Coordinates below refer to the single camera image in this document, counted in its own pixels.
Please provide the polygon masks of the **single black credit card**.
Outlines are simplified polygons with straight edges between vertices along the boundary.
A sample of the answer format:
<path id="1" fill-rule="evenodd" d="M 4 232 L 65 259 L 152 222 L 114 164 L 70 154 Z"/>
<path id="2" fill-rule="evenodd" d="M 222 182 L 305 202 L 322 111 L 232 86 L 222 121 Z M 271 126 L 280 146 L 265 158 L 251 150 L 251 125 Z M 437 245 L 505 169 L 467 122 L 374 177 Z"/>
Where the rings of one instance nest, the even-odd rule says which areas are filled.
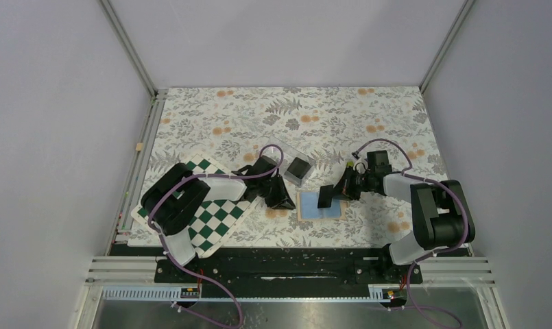
<path id="1" fill-rule="evenodd" d="M 318 193 L 317 207 L 319 209 L 330 208 L 334 196 L 335 186 L 333 184 L 321 186 Z"/>

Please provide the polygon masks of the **clear acrylic card box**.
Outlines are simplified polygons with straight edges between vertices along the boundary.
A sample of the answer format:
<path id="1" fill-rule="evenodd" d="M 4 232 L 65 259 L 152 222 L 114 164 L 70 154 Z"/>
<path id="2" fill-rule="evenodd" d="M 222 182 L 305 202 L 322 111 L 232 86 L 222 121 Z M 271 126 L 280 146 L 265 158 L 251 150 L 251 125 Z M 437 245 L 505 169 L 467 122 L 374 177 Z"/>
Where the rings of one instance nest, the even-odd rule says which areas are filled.
<path id="1" fill-rule="evenodd" d="M 280 174 L 283 177 L 284 177 L 284 173 L 285 173 L 287 167 L 290 165 L 290 163 L 293 161 L 293 159 L 295 157 L 306 160 L 307 162 L 309 162 L 312 165 L 312 169 L 309 171 L 309 175 L 304 179 L 304 182 L 302 184 L 302 185 L 304 185 L 307 182 L 307 180 L 310 178 L 312 172 L 314 171 L 314 169 L 316 167 L 316 161 L 312 157 L 310 157 L 308 154 L 300 151 L 299 149 L 293 147 L 289 143 L 286 143 L 285 141 L 282 141 L 281 139 L 276 138 L 274 136 L 269 137 L 267 143 L 277 145 L 283 151 L 283 154 L 284 154 L 283 163 L 280 166 Z"/>

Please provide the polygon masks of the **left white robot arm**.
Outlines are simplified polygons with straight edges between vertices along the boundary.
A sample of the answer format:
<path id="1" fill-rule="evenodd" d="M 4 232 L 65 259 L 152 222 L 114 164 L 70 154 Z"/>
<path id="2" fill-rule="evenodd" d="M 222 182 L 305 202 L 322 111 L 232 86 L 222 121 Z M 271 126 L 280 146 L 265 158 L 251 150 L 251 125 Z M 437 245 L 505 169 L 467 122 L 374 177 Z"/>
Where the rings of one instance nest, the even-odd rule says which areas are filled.
<path id="1" fill-rule="evenodd" d="M 172 274 L 188 282 L 197 275 L 194 258 L 213 252 L 230 229 L 258 199 L 273 210 L 293 210 L 278 163 L 261 156 L 252 165 L 230 173 L 206 159 L 179 162 L 140 200 L 139 214 L 161 236 L 175 260 Z"/>

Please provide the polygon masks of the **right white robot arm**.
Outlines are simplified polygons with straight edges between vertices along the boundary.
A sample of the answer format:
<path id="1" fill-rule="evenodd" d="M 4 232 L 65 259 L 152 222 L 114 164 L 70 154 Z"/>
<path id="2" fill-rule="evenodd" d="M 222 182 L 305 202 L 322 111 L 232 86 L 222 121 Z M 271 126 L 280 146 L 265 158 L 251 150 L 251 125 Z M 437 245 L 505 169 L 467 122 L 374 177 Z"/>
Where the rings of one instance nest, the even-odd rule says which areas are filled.
<path id="1" fill-rule="evenodd" d="M 329 208 L 335 199 L 356 201 L 363 192 L 411 206 L 412 231 L 383 248 L 378 272 L 384 281 L 397 281 L 405 274 L 405 265 L 429 252 L 460 247 L 475 238 L 475 225 L 457 180 L 437 182 L 403 175 L 393 170 L 386 151 L 369 152 L 362 172 L 348 162 L 338 183 L 321 187 L 317 206 Z"/>

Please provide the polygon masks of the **green white chessboard mat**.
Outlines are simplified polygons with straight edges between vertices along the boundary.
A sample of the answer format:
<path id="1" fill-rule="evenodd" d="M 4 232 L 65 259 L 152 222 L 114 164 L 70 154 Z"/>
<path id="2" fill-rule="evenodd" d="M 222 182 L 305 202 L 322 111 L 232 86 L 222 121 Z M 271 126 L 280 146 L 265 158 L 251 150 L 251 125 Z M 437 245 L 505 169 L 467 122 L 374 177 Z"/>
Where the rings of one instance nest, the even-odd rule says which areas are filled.
<path id="1" fill-rule="evenodd" d="M 148 214 L 158 202 L 145 200 L 153 186 L 144 192 L 137 206 L 131 212 L 134 220 L 128 246 L 145 247 L 153 251 L 165 242 L 171 255 L 185 265 L 195 257 L 207 258 L 226 242 L 237 226 L 250 214 L 251 207 L 258 202 L 232 201 L 209 198 L 196 209 L 194 216 L 179 233 L 161 235 L 148 226 Z"/>

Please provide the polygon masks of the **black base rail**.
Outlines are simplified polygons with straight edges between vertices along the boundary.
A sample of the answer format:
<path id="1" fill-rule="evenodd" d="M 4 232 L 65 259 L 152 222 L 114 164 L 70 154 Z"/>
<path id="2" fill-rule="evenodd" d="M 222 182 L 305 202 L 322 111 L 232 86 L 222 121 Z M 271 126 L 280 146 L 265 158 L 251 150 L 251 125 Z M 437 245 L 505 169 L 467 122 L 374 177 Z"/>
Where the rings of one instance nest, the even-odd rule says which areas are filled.
<path id="1" fill-rule="evenodd" d="M 115 245 L 94 258 L 86 280 L 112 300 L 388 303 L 399 289 L 464 288 L 492 277 L 465 247 L 414 267 L 390 265 L 382 248 L 223 247 L 180 270 L 161 248 Z"/>

